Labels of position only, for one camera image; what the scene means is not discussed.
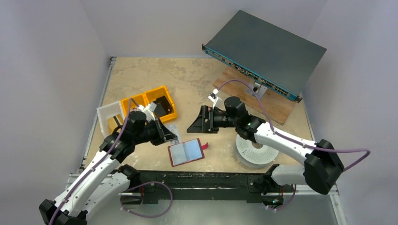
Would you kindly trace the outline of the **gold card with black stripe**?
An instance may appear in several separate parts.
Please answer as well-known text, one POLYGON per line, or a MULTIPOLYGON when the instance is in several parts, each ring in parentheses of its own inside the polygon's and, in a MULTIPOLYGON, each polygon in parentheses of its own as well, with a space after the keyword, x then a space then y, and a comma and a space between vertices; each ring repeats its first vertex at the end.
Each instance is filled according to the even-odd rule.
POLYGON ((115 115, 107 120, 108 130, 112 133, 117 127, 121 127, 123 125, 123 119, 120 114, 115 115))

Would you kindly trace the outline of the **red leather card holder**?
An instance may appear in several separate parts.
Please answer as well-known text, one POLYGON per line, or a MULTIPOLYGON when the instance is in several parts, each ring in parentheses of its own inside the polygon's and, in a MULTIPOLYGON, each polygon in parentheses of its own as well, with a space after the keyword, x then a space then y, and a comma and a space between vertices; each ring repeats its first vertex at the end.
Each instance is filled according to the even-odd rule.
POLYGON ((171 166, 175 167, 204 159, 204 150, 208 147, 209 143, 201 144, 199 138, 168 146, 171 166))

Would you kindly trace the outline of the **white VIP credit card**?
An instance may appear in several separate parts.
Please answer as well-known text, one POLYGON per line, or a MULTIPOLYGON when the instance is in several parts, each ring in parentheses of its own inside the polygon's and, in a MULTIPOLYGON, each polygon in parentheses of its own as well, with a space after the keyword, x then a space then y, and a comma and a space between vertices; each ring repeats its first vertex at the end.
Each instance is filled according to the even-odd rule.
POLYGON ((175 138, 174 140, 171 140, 170 143, 171 144, 180 143, 181 142, 181 137, 180 137, 180 134, 178 132, 176 124, 167 124, 166 128, 177 136, 177 138, 175 138))

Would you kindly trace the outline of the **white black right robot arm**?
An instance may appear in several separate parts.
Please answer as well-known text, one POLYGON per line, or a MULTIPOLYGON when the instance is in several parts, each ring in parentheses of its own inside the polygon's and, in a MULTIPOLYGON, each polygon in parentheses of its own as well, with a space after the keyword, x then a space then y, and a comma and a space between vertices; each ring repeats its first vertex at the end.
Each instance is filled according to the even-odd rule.
POLYGON ((326 195, 344 170, 333 146, 326 140, 314 142, 301 139, 251 115, 239 97, 228 97, 225 110, 203 105, 188 133, 216 134, 220 128, 234 128, 245 140, 271 147, 296 160, 298 165, 274 164, 263 175, 264 192, 284 185, 308 185, 313 191, 326 195))

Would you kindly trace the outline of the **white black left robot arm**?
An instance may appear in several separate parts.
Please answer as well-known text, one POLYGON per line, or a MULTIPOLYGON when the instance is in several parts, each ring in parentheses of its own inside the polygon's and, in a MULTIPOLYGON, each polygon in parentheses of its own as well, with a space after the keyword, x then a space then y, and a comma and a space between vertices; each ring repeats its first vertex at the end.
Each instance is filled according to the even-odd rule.
POLYGON ((157 146, 177 139, 159 118, 148 119, 141 111, 132 111, 100 145, 90 164, 76 180, 54 200, 39 206, 46 225, 85 225, 105 201, 125 190, 136 191, 140 173, 121 165, 139 144, 157 146))

